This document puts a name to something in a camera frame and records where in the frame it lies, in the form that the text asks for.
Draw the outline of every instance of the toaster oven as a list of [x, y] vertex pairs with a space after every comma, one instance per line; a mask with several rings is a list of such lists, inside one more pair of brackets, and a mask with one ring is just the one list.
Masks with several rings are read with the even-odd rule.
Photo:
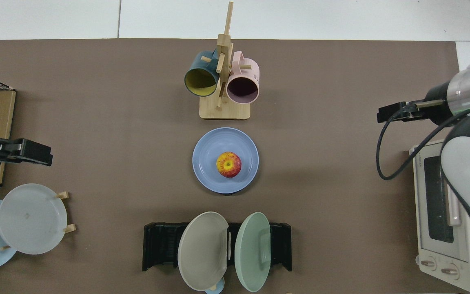
[[442, 176], [442, 142], [428, 143], [413, 159], [416, 262], [422, 272], [470, 292], [470, 218]]

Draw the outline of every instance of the white floor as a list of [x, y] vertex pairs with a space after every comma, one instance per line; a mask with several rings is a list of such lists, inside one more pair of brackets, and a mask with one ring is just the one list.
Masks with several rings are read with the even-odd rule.
[[[234, 0], [233, 39], [456, 41], [470, 63], [470, 0]], [[0, 39], [209, 38], [228, 0], [0, 0]]]

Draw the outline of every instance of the apple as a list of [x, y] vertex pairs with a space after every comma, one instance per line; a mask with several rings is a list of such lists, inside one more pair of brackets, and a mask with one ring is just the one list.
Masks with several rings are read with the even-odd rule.
[[233, 178], [242, 169], [242, 162], [235, 153], [224, 152], [217, 158], [217, 170], [227, 178]]

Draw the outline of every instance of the oven window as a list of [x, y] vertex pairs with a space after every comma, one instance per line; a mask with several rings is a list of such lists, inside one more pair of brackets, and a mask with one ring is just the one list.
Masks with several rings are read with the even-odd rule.
[[423, 161], [426, 177], [427, 220], [429, 237], [435, 240], [452, 243], [453, 227], [447, 225], [446, 183], [440, 172], [440, 157], [426, 158]]

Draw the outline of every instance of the teal mug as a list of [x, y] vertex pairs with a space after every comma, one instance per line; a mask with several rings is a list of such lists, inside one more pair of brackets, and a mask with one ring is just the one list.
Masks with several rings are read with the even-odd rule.
[[216, 71], [218, 63], [217, 49], [213, 52], [203, 51], [197, 54], [192, 66], [184, 75], [186, 88], [201, 97], [213, 94], [219, 80], [219, 74]]

